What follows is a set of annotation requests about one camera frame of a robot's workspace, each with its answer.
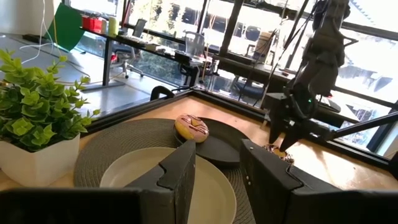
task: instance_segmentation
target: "white pot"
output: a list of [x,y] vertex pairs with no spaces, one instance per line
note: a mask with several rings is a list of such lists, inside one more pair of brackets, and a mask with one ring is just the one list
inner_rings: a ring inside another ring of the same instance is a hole
[[37,152],[27,152],[0,141],[0,168],[27,187],[45,187],[73,169],[79,153],[80,134]]

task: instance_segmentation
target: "woven placemat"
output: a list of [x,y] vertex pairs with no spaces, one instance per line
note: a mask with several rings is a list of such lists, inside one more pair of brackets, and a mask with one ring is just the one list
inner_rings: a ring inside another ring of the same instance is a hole
[[[95,136],[80,152],[74,173],[76,187],[99,187],[105,170],[119,157],[147,147],[178,147],[174,120],[141,119],[120,123]],[[235,191],[234,224],[255,223],[239,169],[221,170]]]

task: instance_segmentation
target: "white plate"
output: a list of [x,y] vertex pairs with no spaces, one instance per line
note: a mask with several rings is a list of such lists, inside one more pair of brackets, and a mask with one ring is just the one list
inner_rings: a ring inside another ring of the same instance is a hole
[[[124,187],[150,171],[175,149],[140,149],[114,161],[102,176],[100,187]],[[195,183],[188,224],[231,224],[236,213],[234,190],[213,164],[196,156]]]

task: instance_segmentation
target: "pink frosted donut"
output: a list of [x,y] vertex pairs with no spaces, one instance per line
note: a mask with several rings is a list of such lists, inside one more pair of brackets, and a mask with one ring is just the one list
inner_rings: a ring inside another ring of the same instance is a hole
[[207,125],[198,117],[190,114],[178,116],[174,122],[175,129],[186,140],[203,142],[209,136]]

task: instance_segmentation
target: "green paper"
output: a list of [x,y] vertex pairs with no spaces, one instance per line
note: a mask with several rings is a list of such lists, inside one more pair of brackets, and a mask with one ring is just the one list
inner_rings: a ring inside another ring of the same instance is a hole
[[[57,28],[58,45],[68,51],[71,51],[79,43],[85,31],[81,30],[82,18],[80,13],[62,3],[59,4],[54,16]],[[54,21],[49,27],[49,34],[55,43]]]

